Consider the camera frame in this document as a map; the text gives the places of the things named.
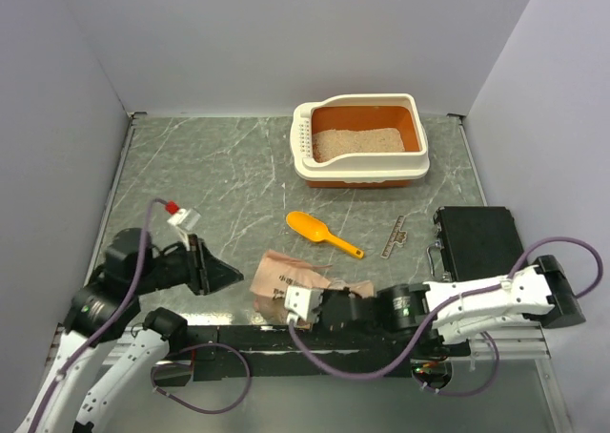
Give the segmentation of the yellow litter scoop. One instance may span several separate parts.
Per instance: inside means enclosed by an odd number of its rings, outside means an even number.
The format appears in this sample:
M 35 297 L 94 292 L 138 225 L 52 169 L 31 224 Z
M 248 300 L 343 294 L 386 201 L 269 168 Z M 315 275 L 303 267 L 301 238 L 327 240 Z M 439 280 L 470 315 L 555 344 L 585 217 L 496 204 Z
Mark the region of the yellow litter scoop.
M 325 223 L 309 214 L 300 211 L 292 211 L 286 215 L 286 223 L 293 231 L 311 242 L 329 243 L 357 259 L 363 259 L 365 256 L 362 249 L 335 236 L 330 232 Z

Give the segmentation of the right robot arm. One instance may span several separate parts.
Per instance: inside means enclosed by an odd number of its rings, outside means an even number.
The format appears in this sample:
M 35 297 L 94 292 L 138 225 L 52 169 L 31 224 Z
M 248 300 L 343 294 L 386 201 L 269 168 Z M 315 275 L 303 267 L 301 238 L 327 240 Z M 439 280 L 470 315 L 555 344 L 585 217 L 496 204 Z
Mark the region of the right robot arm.
M 368 298 L 331 290 L 322 296 L 314 329 L 405 338 L 416 334 L 419 350 L 433 356 L 476 334 L 527 321 L 546 329 L 585 323 L 578 299 L 553 256 L 537 258 L 510 278 L 399 284 Z

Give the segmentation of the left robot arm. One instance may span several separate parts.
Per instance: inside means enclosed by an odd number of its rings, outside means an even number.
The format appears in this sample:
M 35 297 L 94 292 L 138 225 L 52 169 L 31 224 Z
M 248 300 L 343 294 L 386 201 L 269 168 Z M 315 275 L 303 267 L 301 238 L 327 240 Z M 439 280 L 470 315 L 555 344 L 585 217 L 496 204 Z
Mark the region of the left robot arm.
M 116 234 L 89 283 L 72 297 L 51 369 L 18 431 L 101 431 L 137 378 L 154 374 L 165 358 L 196 349 L 186 319 L 159 307 L 147 314 L 129 349 L 102 373 L 106 357 L 140 313 L 141 296 L 180 285 L 205 296 L 243 279 L 195 234 L 161 251 L 155 251 L 144 229 Z

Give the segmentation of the pink cat litter bag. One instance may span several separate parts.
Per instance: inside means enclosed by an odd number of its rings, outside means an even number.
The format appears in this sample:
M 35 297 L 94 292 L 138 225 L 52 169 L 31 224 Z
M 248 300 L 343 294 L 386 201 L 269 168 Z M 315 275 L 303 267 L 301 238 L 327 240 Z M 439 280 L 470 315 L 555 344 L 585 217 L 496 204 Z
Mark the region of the pink cat litter bag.
M 309 289 L 348 288 L 363 298 L 375 293 L 374 285 L 369 280 L 348 283 L 339 278 L 324 277 L 320 271 L 326 268 L 329 265 L 313 265 L 274 250 L 266 251 L 251 283 L 254 310 L 270 324 L 284 324 L 288 315 L 284 299 L 288 287 L 292 285 Z

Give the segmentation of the white orange litter box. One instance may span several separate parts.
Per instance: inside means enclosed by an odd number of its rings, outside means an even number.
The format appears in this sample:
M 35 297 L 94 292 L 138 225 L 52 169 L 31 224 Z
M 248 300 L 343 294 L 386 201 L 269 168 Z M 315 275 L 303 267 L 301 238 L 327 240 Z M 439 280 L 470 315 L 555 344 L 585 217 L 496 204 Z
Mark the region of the white orange litter box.
M 416 101 L 407 93 L 338 95 L 296 107 L 296 173 L 314 188 L 403 187 L 430 168 Z

